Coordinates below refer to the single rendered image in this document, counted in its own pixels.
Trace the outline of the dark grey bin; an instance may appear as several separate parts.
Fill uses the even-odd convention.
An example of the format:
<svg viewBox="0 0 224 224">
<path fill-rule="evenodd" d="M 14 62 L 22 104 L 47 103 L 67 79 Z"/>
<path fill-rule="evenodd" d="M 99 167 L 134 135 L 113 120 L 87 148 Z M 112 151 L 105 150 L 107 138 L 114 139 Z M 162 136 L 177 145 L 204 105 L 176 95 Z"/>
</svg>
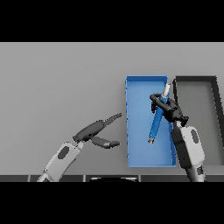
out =
<svg viewBox="0 0 224 224">
<path fill-rule="evenodd" d="M 205 165 L 224 165 L 224 114 L 216 76 L 176 76 L 173 96 L 199 133 Z"/>
</svg>

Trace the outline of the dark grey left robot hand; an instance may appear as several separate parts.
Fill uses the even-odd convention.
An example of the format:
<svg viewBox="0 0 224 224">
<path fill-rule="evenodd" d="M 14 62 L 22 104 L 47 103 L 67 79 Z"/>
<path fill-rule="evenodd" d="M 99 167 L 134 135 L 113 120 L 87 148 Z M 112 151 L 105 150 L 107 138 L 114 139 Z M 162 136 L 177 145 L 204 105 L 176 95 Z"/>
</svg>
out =
<svg viewBox="0 0 224 224">
<path fill-rule="evenodd" d="M 96 146 L 102 147 L 104 149 L 114 148 L 119 146 L 120 143 L 117 141 L 109 141 L 107 139 L 98 137 L 98 134 L 107 126 L 109 126 L 115 119 L 121 117 L 122 114 L 112 115 L 110 118 L 106 120 L 99 120 L 89 124 L 87 127 L 80 130 L 75 136 L 73 136 L 73 140 L 76 143 L 79 142 L 87 142 L 89 140 Z"/>
</svg>

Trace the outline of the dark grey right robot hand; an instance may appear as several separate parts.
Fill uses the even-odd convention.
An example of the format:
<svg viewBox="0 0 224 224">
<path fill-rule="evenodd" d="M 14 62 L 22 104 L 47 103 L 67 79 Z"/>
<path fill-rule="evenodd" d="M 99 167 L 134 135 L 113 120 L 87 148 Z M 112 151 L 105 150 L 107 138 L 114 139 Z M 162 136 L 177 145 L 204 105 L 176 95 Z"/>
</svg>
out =
<svg viewBox="0 0 224 224">
<path fill-rule="evenodd" d="M 189 117 L 184 116 L 180 106 L 171 98 L 167 99 L 167 102 L 160 100 L 161 94 L 151 94 L 151 112 L 155 113 L 157 110 L 162 109 L 164 118 L 169 123 L 180 121 L 181 126 L 185 127 Z"/>
</svg>

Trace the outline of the blue pipe with pale end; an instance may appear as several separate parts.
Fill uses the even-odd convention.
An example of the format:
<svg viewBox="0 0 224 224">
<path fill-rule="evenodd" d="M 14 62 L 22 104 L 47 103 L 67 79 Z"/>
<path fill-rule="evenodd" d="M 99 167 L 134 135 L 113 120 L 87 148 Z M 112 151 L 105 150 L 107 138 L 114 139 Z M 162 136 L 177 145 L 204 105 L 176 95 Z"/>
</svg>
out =
<svg viewBox="0 0 224 224">
<path fill-rule="evenodd" d="M 170 90 L 170 84 L 164 85 L 164 92 L 162 94 L 151 94 L 151 111 L 154 114 L 154 119 L 150 128 L 149 140 L 150 144 L 154 143 L 157 136 L 158 129 L 162 120 L 163 113 L 165 111 L 165 105 L 168 100 L 168 94 Z"/>
</svg>

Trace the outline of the blue bin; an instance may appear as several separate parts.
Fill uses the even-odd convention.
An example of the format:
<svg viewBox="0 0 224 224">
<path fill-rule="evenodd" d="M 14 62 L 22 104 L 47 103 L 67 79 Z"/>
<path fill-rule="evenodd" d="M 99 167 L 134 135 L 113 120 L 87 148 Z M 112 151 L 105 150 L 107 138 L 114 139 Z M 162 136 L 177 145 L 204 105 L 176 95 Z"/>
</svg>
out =
<svg viewBox="0 0 224 224">
<path fill-rule="evenodd" d="M 162 94 L 166 75 L 127 75 L 126 133 L 128 167 L 175 167 L 176 151 L 172 142 L 172 124 L 162 118 L 154 143 L 148 143 L 154 115 L 150 95 Z"/>
</svg>

